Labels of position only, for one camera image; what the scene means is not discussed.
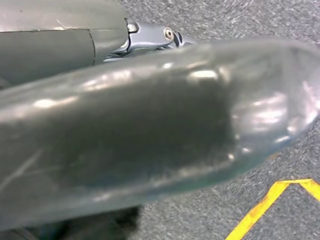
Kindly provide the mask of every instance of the gray plastic panel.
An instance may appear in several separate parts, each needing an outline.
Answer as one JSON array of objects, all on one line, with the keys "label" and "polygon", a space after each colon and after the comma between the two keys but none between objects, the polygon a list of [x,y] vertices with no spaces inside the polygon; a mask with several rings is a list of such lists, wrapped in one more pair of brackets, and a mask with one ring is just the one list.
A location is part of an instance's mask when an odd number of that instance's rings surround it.
[{"label": "gray plastic panel", "polygon": [[0,78],[12,85],[91,66],[88,30],[0,33]]},{"label": "gray plastic panel", "polygon": [[128,39],[127,30],[90,30],[94,43],[94,64],[102,64],[109,54]]},{"label": "gray plastic panel", "polygon": [[316,48],[237,40],[0,91],[0,230],[235,178],[312,126],[319,66]]},{"label": "gray plastic panel", "polygon": [[126,29],[116,0],[0,0],[0,32]]}]

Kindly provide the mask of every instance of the gray carpet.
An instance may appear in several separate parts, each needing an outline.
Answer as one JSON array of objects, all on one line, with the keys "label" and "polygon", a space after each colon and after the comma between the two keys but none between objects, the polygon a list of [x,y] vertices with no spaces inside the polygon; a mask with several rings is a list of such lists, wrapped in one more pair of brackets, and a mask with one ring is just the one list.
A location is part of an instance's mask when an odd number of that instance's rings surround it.
[{"label": "gray carpet", "polygon": [[[320,47],[319,0],[122,0],[135,20],[199,40],[281,36]],[[233,181],[145,207],[131,240],[223,240],[278,180],[320,183],[320,124],[276,158]],[[291,185],[245,240],[320,240],[320,203]]]}]

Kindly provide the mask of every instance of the bolt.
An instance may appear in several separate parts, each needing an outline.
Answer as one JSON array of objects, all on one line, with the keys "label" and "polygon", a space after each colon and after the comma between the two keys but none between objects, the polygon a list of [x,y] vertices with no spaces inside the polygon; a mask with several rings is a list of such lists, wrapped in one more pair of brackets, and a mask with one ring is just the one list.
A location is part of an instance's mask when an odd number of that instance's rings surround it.
[{"label": "bolt", "polygon": [[174,38],[174,32],[170,27],[165,27],[163,30],[163,34],[165,35],[165,38],[168,41],[173,41]]},{"label": "bolt", "polygon": [[136,33],[138,31],[138,29],[137,29],[137,26],[132,23],[128,24],[127,28],[129,33]]}]

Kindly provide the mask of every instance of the metal bracket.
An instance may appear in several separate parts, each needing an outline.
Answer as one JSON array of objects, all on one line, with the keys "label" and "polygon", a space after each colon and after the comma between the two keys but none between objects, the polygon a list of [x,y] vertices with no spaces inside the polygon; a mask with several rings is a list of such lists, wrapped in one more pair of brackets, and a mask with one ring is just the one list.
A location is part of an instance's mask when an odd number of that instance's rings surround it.
[{"label": "metal bracket", "polygon": [[152,53],[158,50],[181,48],[197,41],[173,31],[160,24],[148,24],[126,20],[128,39],[122,46],[109,54],[103,62],[113,62],[123,58]]}]

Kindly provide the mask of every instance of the yellow floor marking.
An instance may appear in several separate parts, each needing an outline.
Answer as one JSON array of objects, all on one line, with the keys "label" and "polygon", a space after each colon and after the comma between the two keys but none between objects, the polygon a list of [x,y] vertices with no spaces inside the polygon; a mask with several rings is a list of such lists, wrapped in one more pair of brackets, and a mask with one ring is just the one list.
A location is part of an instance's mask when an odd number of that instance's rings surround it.
[{"label": "yellow floor marking", "polygon": [[226,240],[241,240],[253,225],[257,223],[262,215],[269,209],[290,184],[300,184],[309,194],[320,201],[320,185],[312,179],[285,180],[275,182],[268,193],[260,203],[250,210],[241,220]]},{"label": "yellow floor marking", "polygon": [[316,200],[320,202],[320,185],[310,179],[309,182],[300,183],[300,185],[305,188],[309,194],[315,197]]}]

